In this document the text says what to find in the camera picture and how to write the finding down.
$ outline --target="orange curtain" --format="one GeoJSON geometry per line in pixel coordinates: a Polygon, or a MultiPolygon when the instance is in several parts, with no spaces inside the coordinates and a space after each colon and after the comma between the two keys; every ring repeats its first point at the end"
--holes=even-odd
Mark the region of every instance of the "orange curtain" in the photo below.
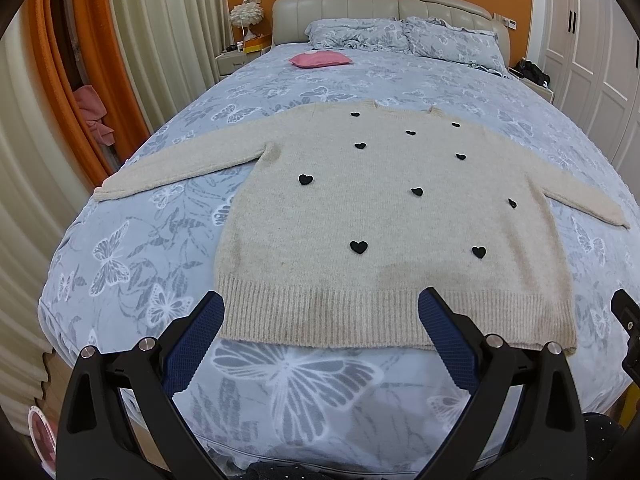
{"type": "Polygon", "coordinates": [[[149,137],[120,56],[109,0],[73,0],[76,33],[89,81],[98,92],[114,129],[120,160],[129,158],[149,137]]]}
{"type": "Polygon", "coordinates": [[[51,16],[51,0],[28,0],[34,58],[50,106],[66,142],[94,186],[113,171],[89,131],[66,78],[51,16]]]}

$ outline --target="blue gripper pad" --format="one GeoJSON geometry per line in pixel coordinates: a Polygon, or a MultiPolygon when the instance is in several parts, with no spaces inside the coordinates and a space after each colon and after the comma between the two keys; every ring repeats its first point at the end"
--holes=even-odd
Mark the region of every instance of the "blue gripper pad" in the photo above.
{"type": "Polygon", "coordinates": [[[418,316],[456,386],[473,395],[479,385],[476,354],[429,289],[418,297],[418,316]]]}
{"type": "Polygon", "coordinates": [[[224,319],[225,303],[214,292],[164,361],[162,388],[170,399],[189,386],[224,319]]]}

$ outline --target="pillow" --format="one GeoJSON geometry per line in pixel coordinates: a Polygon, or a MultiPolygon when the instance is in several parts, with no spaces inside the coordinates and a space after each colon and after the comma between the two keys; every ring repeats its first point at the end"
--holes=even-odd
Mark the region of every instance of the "pillow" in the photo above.
{"type": "Polygon", "coordinates": [[[402,22],[386,18],[331,18],[309,23],[305,30],[315,49],[355,48],[408,54],[402,22]]]}
{"type": "Polygon", "coordinates": [[[402,22],[416,56],[462,63],[509,77],[495,32],[452,27],[439,18],[410,16],[402,22]]]}
{"type": "Polygon", "coordinates": [[[300,68],[318,68],[321,66],[345,65],[350,63],[351,59],[340,52],[322,50],[319,52],[303,52],[292,57],[289,61],[300,68]]]}

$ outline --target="beige curtain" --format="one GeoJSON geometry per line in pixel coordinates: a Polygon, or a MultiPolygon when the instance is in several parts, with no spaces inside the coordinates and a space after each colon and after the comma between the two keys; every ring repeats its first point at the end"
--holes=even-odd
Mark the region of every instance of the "beige curtain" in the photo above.
{"type": "Polygon", "coordinates": [[[156,131],[219,81],[232,42],[226,0],[111,0],[122,57],[156,131]]]}
{"type": "Polygon", "coordinates": [[[49,261],[88,199],[34,64],[27,13],[0,40],[0,406],[28,433],[26,416],[47,381],[36,308],[49,261]]]}

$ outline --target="sweater neckline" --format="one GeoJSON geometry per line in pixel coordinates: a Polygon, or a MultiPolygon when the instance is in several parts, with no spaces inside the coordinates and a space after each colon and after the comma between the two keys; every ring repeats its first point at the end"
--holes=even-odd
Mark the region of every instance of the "sweater neckline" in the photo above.
{"type": "Polygon", "coordinates": [[[412,110],[410,108],[391,108],[388,106],[378,104],[374,99],[364,99],[363,101],[354,102],[358,107],[363,108],[365,110],[375,110],[377,112],[384,113],[388,117],[394,117],[396,119],[404,119],[406,120],[407,116],[415,115],[415,116],[423,116],[424,114],[429,114],[437,117],[445,117],[446,113],[440,108],[431,105],[426,110],[412,110]]]}

